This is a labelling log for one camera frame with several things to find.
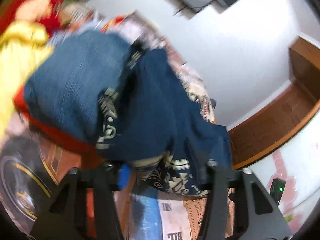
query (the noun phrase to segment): blue plastic part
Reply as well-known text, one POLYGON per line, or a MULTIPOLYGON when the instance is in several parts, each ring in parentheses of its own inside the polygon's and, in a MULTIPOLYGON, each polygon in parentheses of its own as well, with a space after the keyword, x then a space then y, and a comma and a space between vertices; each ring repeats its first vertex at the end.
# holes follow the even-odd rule
POLYGON ((158 190, 140 181, 132 190, 132 216, 130 232, 134 239, 163 240, 162 222, 158 204, 158 190))
POLYGON ((118 187, 120 190, 123 190, 125 186, 129 183, 131 171, 128 165, 124 164, 119 169, 118 173, 118 187))

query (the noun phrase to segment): red cloth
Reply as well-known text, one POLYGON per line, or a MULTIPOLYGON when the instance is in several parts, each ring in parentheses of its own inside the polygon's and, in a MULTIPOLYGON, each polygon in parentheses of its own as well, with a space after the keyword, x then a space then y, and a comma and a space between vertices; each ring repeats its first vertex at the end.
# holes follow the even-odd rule
POLYGON ((24 87, 20 89, 20 91, 13 98, 13 103, 16 108, 22 112, 30 121, 31 124, 38 127, 42 130, 54 143, 62 146, 64 149, 75 152, 75 153, 95 153, 96 149, 94 146, 87 145, 72 136, 63 133, 57 128, 51 127, 49 125, 43 124, 39 122, 37 119, 31 117, 30 112, 28 110, 28 106, 23 99, 23 90, 24 87))
MULTIPOLYGON (((24 1, 26 0, 13 0, 10 3, 8 9, 0 19, 0 33, 3 33, 9 24, 14 21, 16 11, 24 1)), ((48 19, 40 19, 38 21, 45 26, 50 36, 53 34, 53 31, 60 29, 60 19, 59 15, 57 16, 55 13, 55 8, 60 6, 62 2, 63 0, 51 0, 51 5, 53 8, 51 16, 48 19)))

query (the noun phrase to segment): red fabric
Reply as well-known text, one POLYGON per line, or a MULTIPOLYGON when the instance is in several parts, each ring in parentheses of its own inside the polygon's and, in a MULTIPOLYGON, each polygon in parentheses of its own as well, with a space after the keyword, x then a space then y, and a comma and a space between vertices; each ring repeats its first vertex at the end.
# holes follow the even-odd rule
POLYGON ((20 91, 16 94, 13 98, 13 103, 15 104, 16 108, 22 112, 30 121, 31 124, 38 127, 42 130, 52 141, 64 149, 75 152, 75 153, 95 153, 96 149, 94 146, 87 145, 77 139, 73 138, 72 136, 63 133, 62 131, 58 130, 57 128, 51 127, 49 125, 43 124, 39 122, 37 119, 34 119, 30 116, 30 112, 28 109, 27 104, 23 99, 23 89, 22 87, 20 91))
POLYGON ((93 189, 87 188, 87 233, 89 236, 97 238, 93 201, 93 189))
MULTIPOLYGON (((24 1, 25 0, 13 0, 10 3, 8 9, 0 19, 0 33, 3 33, 9 24, 14 21, 16 11, 24 1)), ((59 16, 56 16, 55 7, 60 5, 62 2, 63 0, 51 0, 51 5, 53 8, 51 16, 48 19, 40 19, 38 21, 45 26, 50 36, 52 35, 53 31, 60 29, 60 19, 59 16)))

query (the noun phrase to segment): wooden trim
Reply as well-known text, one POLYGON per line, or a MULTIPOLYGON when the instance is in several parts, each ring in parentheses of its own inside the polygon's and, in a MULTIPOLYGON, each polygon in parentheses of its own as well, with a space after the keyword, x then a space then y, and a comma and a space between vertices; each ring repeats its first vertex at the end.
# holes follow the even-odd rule
POLYGON ((301 91, 312 100, 314 104, 317 103, 318 99, 316 99, 316 97, 313 94, 311 94, 311 92, 305 87, 304 84, 300 82, 300 80, 297 79, 295 83, 301 88, 301 91))
POLYGON ((257 153, 255 156, 232 166, 232 168, 234 170, 237 170, 237 169, 240 169, 243 167, 247 167, 247 166, 257 162, 261 158, 264 158, 267 155, 269 155, 270 153, 274 152, 276 149, 278 149, 283 144, 285 144, 287 141, 289 141, 293 136, 295 136, 302 128, 304 128, 305 125, 307 125, 310 122, 310 120, 316 115, 316 113, 319 110, 320 110, 320 100, 311 109, 311 111, 302 119, 302 121, 295 128, 293 128, 289 133, 287 133, 285 136, 283 136, 280 140, 278 140, 276 143, 269 146, 267 149, 263 150, 262 152, 257 153))
POLYGON ((310 42, 299 38, 289 50, 294 51, 305 58, 315 68, 320 70, 320 49, 310 42))
POLYGON ((250 122, 252 119, 258 117, 260 114, 262 114, 264 111, 266 111, 267 109, 269 109, 272 105, 274 105, 274 103, 276 103, 277 101, 279 101, 282 97, 284 97, 286 95, 286 93, 291 90, 293 87, 293 84, 291 84, 287 89, 285 89, 284 91, 281 92, 281 94, 279 96, 277 96, 274 100, 272 100, 268 105, 266 105, 264 108, 262 108, 260 111, 258 111, 257 113, 255 113, 253 116, 249 117, 247 120, 245 120, 244 122, 242 122, 241 124, 237 125, 236 127, 232 128, 231 130, 228 131, 228 134, 233 133, 235 130, 237 130, 238 128, 243 127, 244 125, 247 125, 248 122, 250 122))

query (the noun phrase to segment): black cable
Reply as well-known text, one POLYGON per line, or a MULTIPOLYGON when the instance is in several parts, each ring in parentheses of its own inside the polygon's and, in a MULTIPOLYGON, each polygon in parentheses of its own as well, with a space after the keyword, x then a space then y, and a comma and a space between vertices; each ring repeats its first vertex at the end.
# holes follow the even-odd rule
POLYGON ((182 10, 184 10, 185 8, 189 8, 189 9, 197 9, 197 8, 204 8, 207 7, 209 4, 212 4, 214 0, 212 0, 210 3, 208 3, 205 6, 196 6, 196 7, 188 7, 188 5, 185 5, 184 7, 182 7, 181 9, 179 9, 173 16, 177 15, 179 12, 181 12, 182 10))

